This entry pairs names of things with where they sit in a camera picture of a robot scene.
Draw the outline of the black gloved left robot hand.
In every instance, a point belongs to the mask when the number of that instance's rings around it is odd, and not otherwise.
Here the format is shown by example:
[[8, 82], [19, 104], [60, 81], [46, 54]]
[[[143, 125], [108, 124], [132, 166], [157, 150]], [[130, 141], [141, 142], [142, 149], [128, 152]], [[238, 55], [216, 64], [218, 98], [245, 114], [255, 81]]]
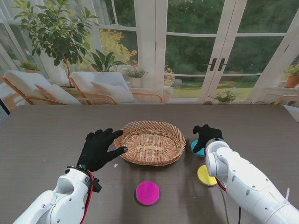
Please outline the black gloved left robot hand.
[[112, 128], [108, 128], [105, 131], [100, 129], [94, 133], [89, 133], [85, 138], [77, 167], [83, 167], [91, 172], [95, 172], [108, 162], [127, 152], [127, 147], [120, 147], [112, 151], [108, 150], [114, 140], [122, 135], [122, 130], [113, 131]]

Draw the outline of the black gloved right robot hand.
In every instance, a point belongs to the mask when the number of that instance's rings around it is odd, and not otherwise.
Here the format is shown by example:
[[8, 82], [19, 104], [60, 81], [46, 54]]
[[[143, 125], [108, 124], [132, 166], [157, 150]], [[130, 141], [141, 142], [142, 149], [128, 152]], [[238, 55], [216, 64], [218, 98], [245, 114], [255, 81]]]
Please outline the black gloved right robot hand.
[[206, 148], [211, 142], [219, 140], [223, 141], [221, 130], [211, 128], [207, 124], [203, 126], [195, 126], [192, 131], [193, 134], [198, 134], [198, 142], [192, 150], [195, 154], [202, 148]]

